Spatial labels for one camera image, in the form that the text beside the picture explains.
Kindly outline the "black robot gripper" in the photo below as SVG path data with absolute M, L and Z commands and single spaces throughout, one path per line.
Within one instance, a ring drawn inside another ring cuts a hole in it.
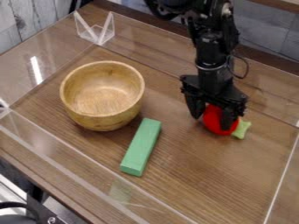
M 245 115 L 249 96 L 237 88 L 227 65 L 199 69 L 199 73 L 180 76 L 182 93 L 194 119 L 199 119 L 206 103 L 222 108 L 221 128 L 230 130 L 233 123 Z

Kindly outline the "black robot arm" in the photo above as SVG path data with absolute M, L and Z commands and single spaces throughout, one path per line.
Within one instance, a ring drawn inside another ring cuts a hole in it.
M 194 118 L 209 106 L 219 108 L 219 126 L 227 131 L 245 115 L 249 96 L 234 80 L 234 51 L 239 30 L 231 0 L 144 0 L 152 14 L 164 21 L 182 19 L 197 49 L 195 75 L 180 76 L 182 92 Z

